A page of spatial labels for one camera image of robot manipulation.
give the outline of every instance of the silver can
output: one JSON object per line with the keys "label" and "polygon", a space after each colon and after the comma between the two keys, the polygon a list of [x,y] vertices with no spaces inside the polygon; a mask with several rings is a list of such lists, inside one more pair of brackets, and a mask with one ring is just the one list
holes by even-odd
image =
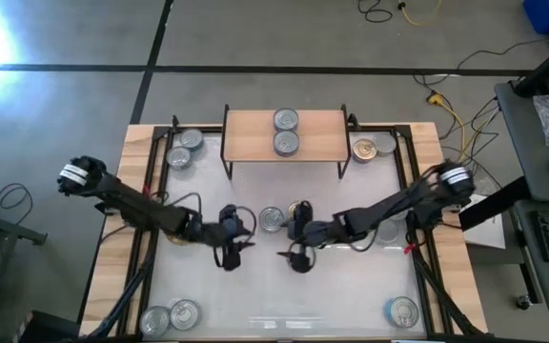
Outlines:
{"label": "silver can", "polygon": [[412,328],[418,322],[418,306],[412,299],[400,296],[385,306],[385,317],[394,326]]}
{"label": "silver can", "polygon": [[273,116],[274,129],[277,131],[295,131],[297,129],[297,112],[292,109],[279,109]]}
{"label": "silver can", "polygon": [[197,151],[204,143],[202,132],[197,129],[185,129],[179,135],[181,146],[188,148],[190,151]]}
{"label": "silver can", "polygon": [[397,148],[396,139],[388,132],[377,133],[374,137],[378,156],[388,156]]}
{"label": "silver can", "polygon": [[179,300],[171,308],[171,324],[180,331],[186,331],[198,323],[200,310],[191,300]]}
{"label": "silver can", "polygon": [[269,233],[277,233],[281,228],[281,224],[285,222],[285,214],[280,208],[267,207],[259,214],[259,225],[264,231]]}
{"label": "silver can", "polygon": [[150,337],[159,337],[169,328],[169,309],[163,306],[152,306],[141,314],[139,328]]}
{"label": "silver can", "polygon": [[300,138],[293,131],[281,131],[273,138],[274,152],[279,156],[293,156],[300,148]]}
{"label": "silver can", "polygon": [[376,145],[366,138],[357,139],[353,145],[353,159],[358,163],[368,163],[376,156]]}
{"label": "silver can", "polygon": [[398,227],[391,220],[383,220],[378,224],[376,242],[382,246],[389,246],[397,241]]}
{"label": "silver can", "polygon": [[192,164],[192,153],[188,148],[172,148],[167,153],[167,163],[176,171],[184,170]]}

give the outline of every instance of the tin can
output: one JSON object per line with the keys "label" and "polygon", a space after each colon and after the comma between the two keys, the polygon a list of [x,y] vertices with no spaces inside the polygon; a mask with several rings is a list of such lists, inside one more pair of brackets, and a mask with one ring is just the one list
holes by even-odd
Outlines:
{"label": "tin can", "polygon": [[281,131],[273,138],[274,152],[279,156],[293,156],[300,148],[300,138],[293,131]]}
{"label": "tin can", "polygon": [[171,308],[171,324],[180,331],[186,331],[198,323],[200,310],[191,300],[179,300]]}
{"label": "tin can", "polygon": [[375,135],[374,143],[378,156],[388,156],[397,148],[396,139],[388,132],[378,133]]}
{"label": "tin can", "polygon": [[267,207],[259,214],[259,225],[266,232],[277,233],[281,228],[281,224],[285,222],[285,214],[276,207]]}
{"label": "tin can", "polygon": [[167,239],[169,240],[169,242],[171,242],[173,244],[180,245],[180,246],[190,244],[190,242],[188,242],[187,240],[181,239],[179,237],[175,237],[172,234],[165,234],[165,235],[167,236]]}
{"label": "tin can", "polygon": [[418,306],[412,299],[399,296],[385,305],[385,317],[391,325],[399,328],[412,328],[418,322]]}
{"label": "tin can", "polygon": [[292,203],[292,205],[290,205],[290,208],[288,209],[288,218],[289,219],[292,219],[294,218],[294,211],[295,211],[295,208],[300,205],[302,201],[301,200],[296,200],[295,202]]}
{"label": "tin can", "polygon": [[159,337],[169,328],[169,309],[163,306],[152,306],[141,314],[139,328],[145,335]]}
{"label": "tin can", "polygon": [[188,148],[175,147],[167,153],[167,163],[176,171],[182,171],[192,164],[192,153]]}
{"label": "tin can", "polygon": [[378,224],[376,242],[382,246],[389,246],[397,241],[398,227],[391,220],[383,220]]}
{"label": "tin can", "polygon": [[376,156],[376,145],[366,138],[357,139],[353,145],[353,159],[358,163],[368,163]]}
{"label": "tin can", "polygon": [[197,151],[204,143],[202,132],[197,129],[185,129],[179,135],[179,142],[182,147],[188,148],[190,151]]}
{"label": "tin can", "polygon": [[297,129],[297,112],[292,109],[279,109],[273,115],[274,129],[277,131],[295,131]]}

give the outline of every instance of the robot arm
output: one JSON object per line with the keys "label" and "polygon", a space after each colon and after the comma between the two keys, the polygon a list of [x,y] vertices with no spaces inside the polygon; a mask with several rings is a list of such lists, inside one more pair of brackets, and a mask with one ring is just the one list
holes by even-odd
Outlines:
{"label": "robot arm", "polygon": [[[335,213],[332,222],[300,220],[300,212],[304,212],[304,218],[312,218],[310,204],[303,201],[296,208],[293,220],[288,224],[288,235],[293,240],[292,246],[299,245],[300,252],[292,252],[292,246],[290,246],[287,252],[278,254],[288,258],[290,266],[296,272],[308,272],[315,261],[311,264],[306,255],[307,247],[315,250],[328,244],[349,244],[354,250],[365,252],[372,243],[362,250],[353,246],[352,243],[366,238],[368,232],[377,230],[381,221],[411,208],[413,209],[411,212],[413,228],[430,231],[441,221],[443,208],[453,204],[468,204],[469,196],[475,189],[474,180],[465,168],[458,163],[444,161],[430,168],[408,189],[397,192],[368,208],[355,208]],[[439,302],[457,322],[461,331],[470,335],[483,334],[472,325],[444,290],[422,254],[413,253],[413,260],[417,270],[432,286]]]}
{"label": "robot arm", "polygon": [[157,228],[166,235],[182,240],[223,248],[241,235],[251,236],[243,227],[234,206],[227,206],[219,215],[218,223],[203,223],[200,212],[181,206],[162,205],[107,172],[105,163],[89,157],[73,158],[60,172],[58,190],[66,196],[95,196],[102,200],[95,207],[105,213],[108,209],[120,211],[131,226],[146,230]]}

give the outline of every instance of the electrical cable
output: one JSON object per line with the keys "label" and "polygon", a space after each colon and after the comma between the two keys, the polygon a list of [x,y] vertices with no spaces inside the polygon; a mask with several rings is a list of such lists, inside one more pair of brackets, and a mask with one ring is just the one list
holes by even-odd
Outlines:
{"label": "electrical cable", "polygon": [[[444,104],[439,104],[443,109],[447,110],[451,115],[455,117],[455,120],[457,121],[458,125],[461,127],[461,147],[465,145],[465,127],[463,126],[463,122],[461,121],[461,118],[458,116],[456,112],[454,112],[451,108]],[[461,158],[463,155],[463,150],[461,150],[461,153],[458,156],[458,159]]]}
{"label": "electrical cable", "polygon": [[[158,197],[157,199],[160,200],[160,203],[161,203],[161,204],[164,204],[165,202],[167,202],[167,200],[169,200],[169,197],[170,197],[170,195],[169,195],[168,192],[166,192],[166,191],[158,191],[158,192],[153,192],[152,194],[150,194],[150,199],[151,199],[151,200],[156,200],[156,199],[154,199],[155,196]],[[100,240],[99,244],[102,244],[106,239],[108,239],[108,238],[111,237],[112,235],[114,235],[114,234],[116,234],[116,233],[118,233],[118,232],[121,232],[122,230],[124,230],[124,229],[126,229],[126,228],[128,228],[128,227],[129,227],[129,225],[128,225],[128,224],[125,224],[125,225],[123,225],[123,226],[121,226],[121,227],[119,227],[119,228],[113,230],[112,232],[106,233],[103,237],[101,237],[101,240]]]}
{"label": "electrical cable", "polygon": [[[6,201],[8,196],[10,196],[11,194],[13,194],[14,192],[17,192],[17,191],[24,191],[25,193],[15,203],[12,203],[12,204],[9,204],[9,205],[4,204],[4,202]],[[20,219],[18,219],[14,223],[16,225],[22,223],[23,220],[25,220],[25,218],[27,218],[29,213],[31,213],[31,211],[33,210],[33,197],[31,196],[31,192],[29,192],[29,190],[27,189],[27,187],[25,187],[25,185],[17,183],[17,182],[10,183],[10,184],[4,186],[4,188],[2,188],[1,191],[0,191],[0,208],[2,210],[14,209],[14,208],[20,206],[25,201],[25,199],[27,199],[27,198],[29,199],[29,208],[27,209],[25,214],[23,214],[20,217]]]}
{"label": "electrical cable", "polygon": [[[460,152],[459,149],[455,149],[455,148],[452,148],[452,147],[446,147],[446,146],[441,146],[443,149],[449,149],[449,150],[452,150],[452,151],[456,151],[456,152]],[[484,166],[482,166],[481,164],[479,164],[479,162],[477,160],[475,160],[473,157],[469,157],[472,162],[476,163],[484,172],[486,172],[486,174],[497,184],[497,186],[502,189],[503,186],[501,186],[501,184],[497,181],[497,179],[486,169],[484,168]]]}
{"label": "electrical cable", "polygon": [[252,229],[252,233],[244,241],[244,243],[247,243],[255,235],[255,228],[257,228],[257,219],[255,217],[255,213],[253,211],[251,211],[249,208],[247,208],[245,206],[236,206],[236,208],[238,210],[244,210],[245,212],[248,212],[252,216],[252,219],[254,220],[254,228]]}
{"label": "electrical cable", "polygon": [[[470,157],[472,158],[475,158],[476,155],[478,155],[482,150],[484,150],[484,148],[486,148],[489,144],[491,144],[497,137],[499,137],[499,133],[498,132],[486,132],[484,131],[484,129],[486,129],[486,127],[488,127],[489,124],[491,124],[493,122],[493,120],[495,119],[495,117],[500,113],[500,111],[497,111],[495,113],[493,113],[493,115],[491,115],[491,117],[489,119],[487,119],[486,121],[484,121],[484,123],[482,123],[482,125],[480,125],[480,127],[478,128],[478,130],[476,131],[476,139],[474,140],[474,142],[472,143],[472,149],[470,150]],[[476,147],[476,143],[478,142],[478,139],[480,138],[481,135],[483,134],[486,134],[486,135],[491,135],[492,137],[486,142],[484,143],[484,145],[482,145],[482,147],[480,147],[477,151],[474,151],[475,147]]]}
{"label": "electrical cable", "polygon": [[177,205],[178,203],[182,202],[183,200],[191,197],[191,196],[195,196],[196,199],[198,200],[198,213],[202,214],[202,198],[200,197],[200,194],[198,194],[197,192],[189,192],[187,193],[186,195],[178,198],[177,200],[173,201],[171,203],[171,205]]}
{"label": "electrical cable", "polygon": [[493,115],[491,115],[491,117],[489,119],[486,119],[484,122],[482,122],[482,124],[480,124],[480,126],[476,129],[474,128],[474,121],[475,119],[472,119],[471,121],[471,128],[472,130],[474,131],[474,134],[472,135],[472,138],[470,138],[469,142],[467,142],[467,144],[463,147],[463,150],[461,150],[461,154],[462,155],[465,155],[465,157],[468,157],[467,154],[465,153],[467,151],[467,149],[469,148],[470,144],[472,145],[472,149],[471,149],[471,152],[470,152],[470,155],[472,157],[475,156],[475,153],[474,153],[474,148],[476,147],[476,143],[479,139],[479,136],[481,134],[487,134],[487,135],[494,135],[493,138],[491,138],[487,143],[486,145],[488,145],[490,142],[492,142],[495,138],[497,138],[499,136],[499,134],[497,132],[484,132],[484,129],[486,129],[486,127],[491,124],[493,122],[493,120],[495,119],[495,116],[497,116],[497,114],[499,114],[499,112],[495,112]]}
{"label": "electrical cable", "polygon": [[430,20],[424,22],[424,23],[418,23],[414,20],[412,20],[410,18],[410,15],[408,15],[408,13],[406,12],[406,3],[401,1],[401,0],[397,0],[397,9],[398,10],[401,10],[401,12],[404,14],[404,18],[406,18],[406,21],[414,26],[425,26],[425,25],[428,25],[428,24],[431,24],[432,22],[436,21],[437,19],[437,13],[439,12],[439,8],[442,6],[442,0],[437,0],[437,5],[436,7],[434,8],[434,14],[433,14],[433,18],[431,18]]}
{"label": "electrical cable", "polygon": [[454,228],[454,229],[463,229],[462,227],[460,227],[459,225],[453,225],[453,224],[448,224],[448,223],[444,223],[444,222],[441,222],[439,223],[440,225],[443,225],[443,226],[447,226],[449,228]]}
{"label": "electrical cable", "polygon": [[[525,41],[525,42],[519,42],[519,43],[514,44],[513,46],[509,47],[508,49],[506,49],[502,52],[490,51],[490,50],[476,50],[476,51],[470,53],[467,57],[463,58],[457,64],[457,67],[455,68],[455,70],[457,70],[457,71],[460,70],[461,67],[463,66],[463,64],[465,64],[472,57],[474,57],[474,56],[476,56],[480,53],[486,53],[486,54],[493,54],[493,55],[497,55],[497,56],[502,56],[502,55],[508,53],[510,50],[516,48],[516,47],[520,47],[520,46],[523,46],[523,45],[534,44],[534,43],[539,43],[539,42],[545,42],[545,41],[548,41],[548,40],[549,40],[549,38],[542,38],[542,39],[535,39],[535,40],[530,40],[530,41]],[[417,76],[420,76],[422,78],[422,82],[419,79],[417,79]],[[412,78],[415,80],[415,82],[417,82],[421,86],[426,87],[428,89],[431,89],[430,88],[431,86],[434,86],[434,85],[437,85],[437,84],[440,84],[440,83],[444,82],[449,76],[451,76],[451,74],[446,74],[444,76],[441,76],[441,79],[439,79],[439,80],[432,81],[432,82],[427,82],[426,75],[422,71],[418,70],[415,73],[413,73]]]}
{"label": "electrical cable", "polygon": [[[363,17],[365,18],[366,21],[370,23],[380,24],[380,23],[388,22],[389,20],[391,20],[391,18],[393,18],[393,13],[391,11],[376,8],[378,5],[380,5],[380,2],[382,0],[376,0],[376,2],[370,8],[368,8],[367,10],[362,10],[361,3],[364,1],[365,0],[357,0],[357,10],[359,10],[359,12],[363,14]],[[369,16],[371,13],[384,13],[385,16],[383,19],[371,19]]]}

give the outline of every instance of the black cable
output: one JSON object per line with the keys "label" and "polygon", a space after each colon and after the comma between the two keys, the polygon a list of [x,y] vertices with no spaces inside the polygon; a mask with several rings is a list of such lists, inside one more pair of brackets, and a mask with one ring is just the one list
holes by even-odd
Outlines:
{"label": "black cable", "polygon": [[447,226],[447,227],[449,227],[449,228],[463,229],[463,228],[460,227],[459,225],[453,225],[453,224],[448,224],[448,223],[444,223],[444,222],[441,222],[441,223],[439,223],[439,224],[441,224],[441,225],[443,225],[443,226]]}
{"label": "black cable", "polygon": [[[389,10],[382,10],[382,9],[377,9],[376,8],[378,5],[380,5],[380,2],[382,0],[376,0],[376,2],[370,8],[368,8],[367,10],[362,10],[361,9],[361,3],[363,1],[365,1],[365,0],[357,0],[357,10],[361,14],[363,14],[363,17],[366,19],[366,21],[368,21],[370,23],[380,24],[380,23],[388,22],[389,20],[391,20],[391,18],[393,18],[393,14]],[[371,19],[370,18],[371,13],[385,13],[385,16],[384,16],[383,19]]]}
{"label": "black cable", "polygon": [[[160,200],[160,203],[161,204],[164,204],[165,202],[167,202],[167,200],[169,200],[169,193],[166,192],[166,191],[158,191],[158,192],[153,192],[152,194],[150,194],[150,199],[151,200],[155,200],[154,198],[157,197],[158,200]],[[118,233],[118,232],[121,232],[122,230],[128,228],[129,225],[128,224],[125,224],[117,229],[115,229],[114,231],[112,232],[109,232],[107,234],[105,234],[103,237],[101,237],[101,241],[100,243],[103,243],[106,239],[108,239],[109,237],[111,237],[112,235]]]}
{"label": "black cable", "polygon": [[410,239],[410,232],[406,232],[406,243],[408,243],[408,245],[415,244],[415,248],[420,248],[420,247],[424,246],[425,244],[427,244],[427,240],[423,239],[423,241],[420,242],[420,243],[418,243],[418,242],[413,243],[412,239]]}
{"label": "black cable", "polygon": [[180,203],[181,201],[191,197],[191,196],[195,196],[196,199],[198,199],[198,213],[202,214],[202,198],[200,197],[200,194],[198,194],[197,192],[189,192],[187,193],[186,195],[178,198],[177,200],[173,201],[171,203],[171,205],[176,205],[178,203]]}
{"label": "black cable", "polygon": [[[492,103],[493,101],[495,101],[496,99],[497,99],[497,98],[494,97],[494,98],[492,98],[491,100],[489,100],[486,104],[484,104],[484,106],[482,106],[482,107],[478,110],[478,112],[476,112],[476,114],[475,114],[474,117],[473,117],[473,120],[478,119],[478,118],[480,118],[480,117],[482,117],[482,116],[484,116],[484,115],[490,113],[492,110],[497,109],[498,107],[494,107],[493,109],[490,109],[490,110],[488,110],[488,111],[483,112],[484,109],[486,109],[486,107],[488,107],[488,105],[489,105],[490,103]],[[444,134],[441,138],[439,138],[439,140],[448,138],[448,136],[449,136],[451,133],[453,133],[454,131],[460,130],[461,127],[465,127],[465,126],[467,126],[467,125],[470,125],[471,123],[472,123],[471,121],[468,122],[468,123],[465,123],[465,124],[462,124],[462,123],[461,123],[460,126],[454,128],[454,129],[452,129],[452,130],[448,130],[448,132],[446,132],[446,134]]]}
{"label": "black cable", "polygon": [[[9,204],[9,205],[4,204],[4,202],[6,201],[6,198],[8,198],[8,196],[10,196],[12,193],[17,191],[25,192],[23,196],[20,198],[20,200],[16,201],[13,204]],[[21,216],[20,219],[18,219],[14,223],[16,225],[22,223],[22,221],[25,220],[25,218],[27,218],[29,213],[31,213],[31,211],[33,210],[33,197],[31,196],[31,192],[29,192],[29,190],[27,189],[27,187],[25,187],[25,185],[20,183],[10,183],[4,186],[4,188],[2,188],[0,191],[0,208],[2,210],[11,210],[13,208],[16,208],[20,206],[20,204],[22,204],[27,198],[29,199],[29,208],[27,209],[25,214],[23,214],[23,216]]]}
{"label": "black cable", "polygon": [[[476,50],[476,51],[470,53],[467,57],[463,58],[457,64],[457,67],[455,68],[455,70],[457,70],[457,71],[460,70],[461,67],[463,66],[463,64],[465,64],[465,62],[467,62],[469,59],[471,59],[472,57],[474,57],[474,56],[476,56],[480,53],[486,53],[486,54],[493,54],[493,55],[497,55],[497,56],[502,56],[502,55],[508,53],[513,48],[523,46],[523,45],[528,45],[528,44],[534,44],[534,43],[538,43],[538,42],[545,42],[547,40],[549,40],[549,38],[535,39],[535,40],[530,40],[530,41],[525,41],[525,42],[519,42],[519,43],[514,44],[513,46],[509,47],[508,49],[506,49],[502,52],[490,51],[490,50]],[[451,74],[446,74],[446,75],[442,76],[442,78],[437,80],[437,81],[427,82],[427,79],[425,77],[426,75],[423,73],[423,71],[418,70],[412,75],[412,78],[415,80],[415,82],[417,82],[421,86],[426,87],[430,90],[431,86],[434,86],[434,85],[437,85],[437,84],[440,84],[440,83],[444,82],[450,75]],[[422,78],[422,82],[419,79],[417,79],[417,76],[420,76]]]}
{"label": "black cable", "polygon": [[247,237],[247,239],[245,239],[245,243],[247,243],[255,235],[255,228],[257,228],[257,219],[255,217],[255,213],[253,211],[251,211],[249,208],[247,208],[245,206],[236,206],[236,208],[238,210],[244,210],[244,211],[248,212],[252,216],[252,219],[254,220],[254,228],[252,229],[252,234],[250,234],[249,237]]}
{"label": "black cable", "polygon": [[[456,148],[451,148],[451,147],[446,147],[446,146],[441,146],[443,149],[450,149],[452,151],[456,151],[456,152],[460,152],[459,149],[456,149]],[[484,166],[482,166],[481,164],[479,164],[479,162],[477,160],[475,160],[473,157],[468,157],[470,158],[474,163],[476,163],[484,172],[486,172],[486,174],[488,174],[488,176],[493,180],[495,181],[495,183],[497,184],[497,186],[502,189],[503,187],[501,186],[501,184],[497,181],[497,179],[491,174],[488,172],[488,170],[486,168],[484,168]]]}
{"label": "black cable", "polygon": [[[471,121],[471,127],[472,127],[472,130],[474,132],[477,133],[477,136],[476,138],[474,139],[474,141],[472,142],[472,149],[470,149],[470,153],[469,153],[469,156],[468,157],[471,157],[472,159],[475,159],[476,158],[476,155],[478,155],[482,150],[484,150],[484,148],[486,148],[486,146],[488,146],[489,144],[491,144],[497,137],[499,137],[499,133],[498,132],[488,132],[488,131],[485,131],[485,129],[491,125],[491,123],[493,122],[493,120],[495,120],[495,118],[497,117],[497,115],[500,113],[500,111],[496,112],[490,119],[489,121],[484,125],[483,128],[477,130],[476,128],[474,128],[474,122],[476,121],[476,118],[472,119]],[[476,143],[478,142],[478,140],[480,139],[480,137],[485,134],[485,135],[491,135],[491,139],[489,139],[486,143],[484,143],[484,145],[482,145],[481,148],[479,148],[477,151],[474,151],[474,149],[476,148]]]}

